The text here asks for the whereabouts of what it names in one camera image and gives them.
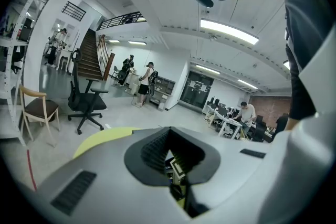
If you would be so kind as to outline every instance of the stair railing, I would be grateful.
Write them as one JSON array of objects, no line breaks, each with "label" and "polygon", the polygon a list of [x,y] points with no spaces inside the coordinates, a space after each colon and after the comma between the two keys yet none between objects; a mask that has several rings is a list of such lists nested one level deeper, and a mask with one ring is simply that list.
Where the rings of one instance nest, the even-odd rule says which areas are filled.
[{"label": "stair railing", "polygon": [[97,45],[97,55],[100,70],[102,73],[104,73],[103,80],[106,81],[108,79],[115,54],[111,53],[109,56],[105,44],[105,35],[99,37],[99,42]]}]

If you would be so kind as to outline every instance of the wooden stair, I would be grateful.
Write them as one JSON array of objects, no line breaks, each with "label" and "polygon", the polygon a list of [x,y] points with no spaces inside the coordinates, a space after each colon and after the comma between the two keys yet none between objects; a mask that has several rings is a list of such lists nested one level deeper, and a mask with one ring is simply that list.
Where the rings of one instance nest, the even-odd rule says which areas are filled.
[{"label": "wooden stair", "polygon": [[78,63],[78,75],[90,79],[103,80],[98,62],[95,31],[91,29],[87,31],[80,45],[80,51],[82,59]]}]

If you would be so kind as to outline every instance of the man in white shirt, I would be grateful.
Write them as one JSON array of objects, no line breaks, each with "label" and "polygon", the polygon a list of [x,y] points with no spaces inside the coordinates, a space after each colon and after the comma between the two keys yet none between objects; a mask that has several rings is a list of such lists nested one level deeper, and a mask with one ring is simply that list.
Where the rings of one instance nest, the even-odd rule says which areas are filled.
[{"label": "man in white shirt", "polygon": [[148,78],[154,72],[154,64],[153,64],[153,62],[149,62],[148,65],[147,65],[147,67],[148,67],[148,69],[147,69],[145,75],[142,78],[139,79],[141,81],[140,88],[138,90],[138,93],[140,94],[140,102],[139,103],[135,103],[135,105],[138,108],[141,108],[142,105],[143,105],[143,102],[145,100],[145,95],[147,94],[148,89],[149,89]]},{"label": "man in white shirt", "polygon": [[246,102],[241,102],[240,105],[241,105],[242,109],[240,110],[238,115],[236,117],[234,117],[233,119],[235,120],[239,116],[242,116],[241,120],[240,120],[240,124],[243,126],[242,128],[243,128],[244,134],[246,135],[247,132],[251,128],[252,121],[256,117],[256,111],[255,111],[253,105],[247,104]]},{"label": "man in white shirt", "polygon": [[55,37],[54,40],[52,41],[52,45],[51,45],[51,51],[50,51],[50,55],[48,58],[48,63],[46,64],[47,66],[51,66],[53,68],[55,68],[56,66],[54,65],[54,61],[55,61],[55,54],[56,54],[56,50],[61,42],[61,37],[62,35],[65,35],[67,33],[67,30],[64,28],[62,29],[60,32],[58,32]]}]

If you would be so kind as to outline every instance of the doorway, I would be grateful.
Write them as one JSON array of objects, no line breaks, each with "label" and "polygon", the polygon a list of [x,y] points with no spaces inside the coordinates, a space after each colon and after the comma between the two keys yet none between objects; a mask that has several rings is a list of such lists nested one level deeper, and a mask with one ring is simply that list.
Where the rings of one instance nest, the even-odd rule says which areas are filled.
[{"label": "doorway", "polygon": [[214,79],[203,74],[190,72],[180,100],[203,109]]}]

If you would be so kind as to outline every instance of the floor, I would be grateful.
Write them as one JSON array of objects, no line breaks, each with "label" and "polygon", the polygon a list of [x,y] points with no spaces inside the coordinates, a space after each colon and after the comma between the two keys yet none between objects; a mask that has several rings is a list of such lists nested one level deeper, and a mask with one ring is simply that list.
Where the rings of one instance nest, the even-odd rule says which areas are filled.
[{"label": "floor", "polygon": [[[70,91],[71,77],[64,71],[56,71],[48,66],[41,66],[40,91],[47,93],[47,97],[55,100],[60,105],[61,131],[57,130],[57,123],[50,123],[51,132],[57,141],[55,148],[50,146],[50,137],[45,126],[39,123],[31,123],[30,130],[34,141],[30,141],[26,129],[24,139],[27,147],[22,147],[18,139],[0,140],[0,152],[13,177],[33,189],[32,180],[27,162],[27,150],[30,153],[31,167],[35,183],[38,186],[52,172],[63,164],[70,161],[79,145],[90,135],[99,132],[99,128],[85,121],[82,126],[82,134],[76,132],[80,119],[73,118],[68,121],[66,115],[73,113],[67,106],[67,98]],[[80,78],[81,90],[86,87],[86,80]],[[108,124],[113,127],[137,127],[141,129],[157,128],[160,126],[185,127],[204,133],[204,135],[216,135],[217,133],[208,128],[204,116],[180,105],[174,106],[169,111],[160,112],[154,104],[146,104],[141,109],[132,105],[133,97],[125,92],[126,87],[111,86],[112,82],[97,83],[95,87],[109,89],[109,93],[102,98],[107,109],[101,113],[103,118],[98,118],[103,126]]]}]

